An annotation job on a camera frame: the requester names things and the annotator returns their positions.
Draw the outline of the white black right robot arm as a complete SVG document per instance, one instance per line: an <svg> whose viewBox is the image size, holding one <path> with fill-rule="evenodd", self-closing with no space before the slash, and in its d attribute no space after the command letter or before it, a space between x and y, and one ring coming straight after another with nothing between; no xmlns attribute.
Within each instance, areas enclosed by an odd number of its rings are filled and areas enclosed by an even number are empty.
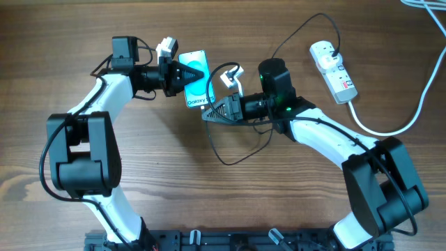
<svg viewBox="0 0 446 251"><path fill-rule="evenodd" d="M354 250L392 232L416 235L415 215L429 198L403 143L361 135L327 117L297 95L283 59L266 59L258 70L261 93L237 92L219 102L207 96L210 108L203 115L230 126L269 123L342 170L351 212L326 231L323 248Z"/></svg>

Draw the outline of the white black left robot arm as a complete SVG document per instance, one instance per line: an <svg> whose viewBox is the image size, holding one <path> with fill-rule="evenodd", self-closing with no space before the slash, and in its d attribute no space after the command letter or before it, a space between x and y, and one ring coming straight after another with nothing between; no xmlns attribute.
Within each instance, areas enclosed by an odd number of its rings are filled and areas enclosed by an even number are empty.
<svg viewBox="0 0 446 251"><path fill-rule="evenodd" d="M204 73L175 60L178 42L156 48L134 36L115 36L112 53L91 76L96 84L76 107L47 120L47 143L39 161L45 192L87 205L105 229L112 250L156 250L157 241L120 186L122 162L113 122L138 91L176 96Z"/></svg>

